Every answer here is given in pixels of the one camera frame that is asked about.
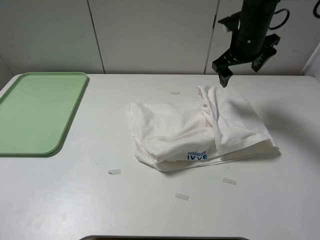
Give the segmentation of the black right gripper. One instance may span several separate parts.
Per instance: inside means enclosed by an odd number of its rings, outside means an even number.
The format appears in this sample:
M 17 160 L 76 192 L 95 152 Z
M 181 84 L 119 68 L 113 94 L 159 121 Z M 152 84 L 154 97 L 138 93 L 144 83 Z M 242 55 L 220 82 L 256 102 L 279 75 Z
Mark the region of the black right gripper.
M 251 68 L 257 73 L 277 53 L 275 46 L 280 39 L 276 34 L 256 39 L 241 39 L 233 34 L 229 49 L 212 62 L 212 69 L 218 73 L 221 86 L 227 87 L 233 76 L 230 66 L 251 63 Z

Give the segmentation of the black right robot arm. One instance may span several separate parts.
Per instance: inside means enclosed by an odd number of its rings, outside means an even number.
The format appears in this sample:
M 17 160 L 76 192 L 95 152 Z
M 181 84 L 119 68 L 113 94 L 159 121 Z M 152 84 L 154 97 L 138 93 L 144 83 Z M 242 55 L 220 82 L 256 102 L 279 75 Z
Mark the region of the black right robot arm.
M 212 62 L 222 87 L 233 76 L 230 66 L 251 63 L 258 72 L 276 53 L 280 41 L 276 34 L 267 35 L 278 0 L 244 0 L 241 11 L 218 21 L 232 32 L 230 47 Z

